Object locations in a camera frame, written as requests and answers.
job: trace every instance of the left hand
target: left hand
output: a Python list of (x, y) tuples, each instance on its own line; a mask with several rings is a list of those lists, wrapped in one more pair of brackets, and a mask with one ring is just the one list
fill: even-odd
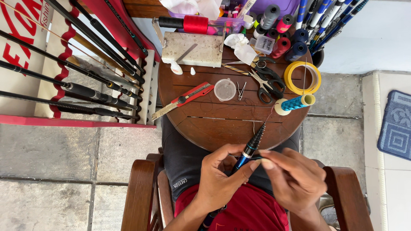
[(231, 170), (237, 162), (228, 154), (241, 155), (244, 148), (245, 144), (226, 144), (204, 157), (201, 164), (199, 191), (194, 200), (201, 203), (202, 209), (207, 213), (226, 205), (260, 164), (260, 160), (252, 160), (232, 176), (228, 177), (224, 174), (224, 170)]

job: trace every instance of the glue bottle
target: glue bottle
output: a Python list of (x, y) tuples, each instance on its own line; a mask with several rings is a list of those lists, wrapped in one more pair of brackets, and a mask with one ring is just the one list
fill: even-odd
[(171, 61), (171, 70), (174, 74), (182, 74), (182, 69), (174, 60)]

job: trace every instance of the red utility knife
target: red utility knife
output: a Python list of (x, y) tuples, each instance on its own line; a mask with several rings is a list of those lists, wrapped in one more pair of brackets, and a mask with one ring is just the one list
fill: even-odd
[(209, 84), (208, 82), (204, 82), (197, 87), (189, 90), (188, 92), (184, 93), (183, 95), (179, 96), (177, 99), (171, 101), (170, 104), (162, 108), (161, 110), (157, 111), (156, 113), (151, 115), (151, 121), (156, 120), (162, 115), (165, 115), (167, 112), (173, 110), (176, 107), (183, 106), (184, 104), (197, 99), (200, 96), (203, 96), (209, 93), (214, 88), (214, 85)]

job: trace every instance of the masking tape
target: masking tape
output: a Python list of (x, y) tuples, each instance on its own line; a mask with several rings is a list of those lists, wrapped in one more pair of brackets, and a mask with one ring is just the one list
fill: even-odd
[(298, 95), (303, 95), (303, 94), (312, 94), (316, 92), (321, 85), (321, 74), (320, 71), (311, 63), (307, 62), (307, 71), (311, 73), (312, 76), (312, 81), (310, 86), (307, 89), (300, 89), (296, 87), (292, 80), (291, 80), (291, 75), (294, 71), (295, 68), (305, 66), (305, 62), (303, 61), (296, 61), (291, 63), (284, 72), (284, 82), (286, 86), (293, 91), (294, 93)]

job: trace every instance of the right hand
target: right hand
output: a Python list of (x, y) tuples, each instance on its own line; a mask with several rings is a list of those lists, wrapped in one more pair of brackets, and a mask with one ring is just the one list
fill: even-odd
[(275, 199), (289, 211), (297, 215), (305, 213), (327, 191), (326, 172), (315, 161), (290, 148), (284, 148), (282, 154), (259, 151)]

